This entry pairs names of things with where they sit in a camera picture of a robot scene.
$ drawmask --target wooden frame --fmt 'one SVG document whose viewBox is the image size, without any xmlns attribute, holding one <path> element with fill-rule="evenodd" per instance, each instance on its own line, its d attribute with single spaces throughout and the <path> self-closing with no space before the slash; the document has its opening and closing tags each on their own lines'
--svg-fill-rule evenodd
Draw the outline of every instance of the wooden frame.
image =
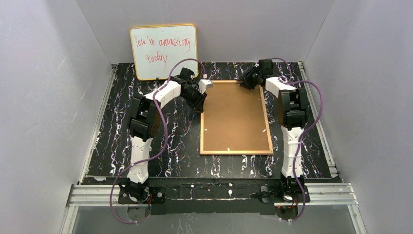
<svg viewBox="0 0 413 234">
<path fill-rule="evenodd" d="M 214 83 L 240 83 L 236 80 L 214 80 Z M 265 105 L 265 98 L 263 88 L 259 87 L 260 95 L 261 95 L 261 104 L 263 106 L 263 113 L 264 113 L 264 121 L 265 121 L 265 129 L 267 132 L 268 138 L 268 147 L 270 150 L 255 150 L 255 151 L 205 151 L 204 150 L 204 113 L 201 113 L 201 132 L 200 132 L 200 142 L 201 142 L 201 155 L 272 155 L 274 153 L 272 141 L 271 141 L 271 134 L 270 128 L 268 124 L 268 117 L 267 117 L 267 108 Z"/>
</svg>

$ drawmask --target whiteboard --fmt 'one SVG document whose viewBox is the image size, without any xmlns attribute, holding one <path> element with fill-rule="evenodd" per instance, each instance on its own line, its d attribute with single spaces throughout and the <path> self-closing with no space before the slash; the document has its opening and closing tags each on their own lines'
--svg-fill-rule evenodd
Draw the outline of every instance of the whiteboard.
<svg viewBox="0 0 413 234">
<path fill-rule="evenodd" d="M 131 29 L 131 42 L 139 80 L 167 79 L 177 62 L 198 58 L 193 24 L 135 27 Z M 183 67 L 198 75 L 197 62 L 189 60 L 177 66 L 172 76 L 179 75 Z"/>
</svg>

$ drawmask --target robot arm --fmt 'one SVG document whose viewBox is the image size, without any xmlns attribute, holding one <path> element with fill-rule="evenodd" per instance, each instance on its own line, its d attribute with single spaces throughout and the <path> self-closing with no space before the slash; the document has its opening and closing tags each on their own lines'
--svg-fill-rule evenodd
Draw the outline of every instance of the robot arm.
<svg viewBox="0 0 413 234">
<path fill-rule="evenodd" d="M 299 137 L 304 131 L 308 120 L 308 97 L 305 89 L 297 89 L 285 84 L 278 77 L 274 77 L 273 63 L 270 59 L 259 60 L 258 65 L 247 71 L 242 77 L 242 87 L 254 89 L 261 85 L 278 99 L 278 122 L 281 125 L 284 141 L 284 161 L 281 171 L 281 183 L 278 189 L 279 196 L 293 197 L 301 194 L 294 171 L 301 185 L 304 185 L 304 176 L 301 167 L 301 151 L 298 151 L 296 165 L 294 156 L 300 145 Z"/>
<path fill-rule="evenodd" d="M 160 107 L 163 108 L 172 99 L 181 96 L 192 109 L 203 112 L 207 97 L 205 91 L 213 86 L 213 82 L 200 79 L 195 83 L 193 75 L 190 69 L 182 68 L 180 75 L 172 77 L 167 86 L 155 96 Z M 161 125 L 160 114 L 153 100 L 154 92 L 144 96 L 138 95 L 131 100 L 128 124 L 132 143 L 131 163 L 149 158 L 150 144 Z M 120 185 L 121 190 L 138 201 L 144 200 L 148 177 L 148 162 L 139 163 L 129 170 L 125 186 Z"/>
</svg>

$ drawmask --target white plastic part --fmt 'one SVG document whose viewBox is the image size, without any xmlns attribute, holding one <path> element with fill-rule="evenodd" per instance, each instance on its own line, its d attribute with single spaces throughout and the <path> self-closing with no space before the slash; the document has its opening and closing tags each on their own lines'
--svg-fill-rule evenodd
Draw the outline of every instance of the white plastic part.
<svg viewBox="0 0 413 234">
<path fill-rule="evenodd" d="M 149 158 L 149 149 L 152 138 L 144 142 L 141 138 L 135 136 L 131 137 L 132 141 L 132 156 L 131 163 Z M 133 166 L 128 172 L 128 178 L 135 183 L 143 183 L 149 177 L 148 162 L 138 163 Z"/>
<path fill-rule="evenodd" d="M 153 100 L 152 97 L 154 92 L 156 92 L 156 90 L 151 92 L 150 94 L 146 94 L 145 97 L 147 99 Z M 181 85 L 175 81 L 170 80 L 168 85 L 156 94 L 155 99 L 161 103 L 160 107 L 162 109 L 162 107 L 164 107 L 169 101 L 178 97 L 179 95 L 181 95 Z"/>
<path fill-rule="evenodd" d="M 287 128 L 283 126 L 281 126 L 281 129 L 282 134 L 284 136 L 284 162 L 282 164 L 281 173 L 286 178 L 289 176 L 291 176 L 291 178 L 294 178 L 294 155 L 297 151 L 298 145 L 300 144 L 298 139 L 304 130 L 301 128 L 292 128 L 289 131 Z M 302 175 L 301 150 L 297 154 L 295 170 L 297 177 L 300 177 Z"/>
<path fill-rule="evenodd" d="M 209 79 L 202 79 L 202 80 L 199 81 L 198 85 L 199 85 L 199 92 L 201 94 L 203 94 L 203 93 L 205 93 L 207 88 L 211 88 L 211 87 L 214 86 L 214 82 L 212 82 Z"/>
<path fill-rule="evenodd" d="M 279 90 L 295 90 L 296 88 L 291 85 L 282 83 L 278 77 L 271 77 L 265 80 L 265 89 L 267 91 L 270 91 L 273 95 L 275 95 L 276 98 L 278 98 Z"/>
</svg>

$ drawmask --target yellow whiteboard frame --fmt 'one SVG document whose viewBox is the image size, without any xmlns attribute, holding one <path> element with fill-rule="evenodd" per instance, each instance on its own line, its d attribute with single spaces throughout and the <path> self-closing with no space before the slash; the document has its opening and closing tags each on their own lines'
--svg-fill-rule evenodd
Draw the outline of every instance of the yellow whiteboard frame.
<svg viewBox="0 0 413 234">
<path fill-rule="evenodd" d="M 196 35 L 196 27 L 193 23 L 184 23 L 184 24 L 168 24 L 168 25 L 156 25 L 156 26 L 140 26 L 140 27 L 133 27 L 129 30 L 129 36 L 131 38 L 131 46 L 132 46 L 132 53 L 133 53 L 133 62 L 135 64 L 135 72 L 136 72 L 136 78 L 138 80 L 139 76 L 138 76 L 138 68 L 136 66 L 136 61 L 135 61 L 135 50 L 133 48 L 133 38 L 132 38 L 132 30 L 133 29 L 139 29 L 139 28 L 163 28 L 163 27 L 177 27 L 177 26 L 192 26 L 195 29 L 195 49 L 196 49 L 196 59 L 198 59 L 198 42 L 197 42 L 197 35 Z M 195 76 L 198 76 L 199 74 L 199 64 L 198 66 L 196 66 L 196 73 Z M 156 78 L 153 79 L 145 79 L 145 80 L 141 80 L 141 81 L 147 81 L 147 80 L 156 80 Z"/>
</svg>

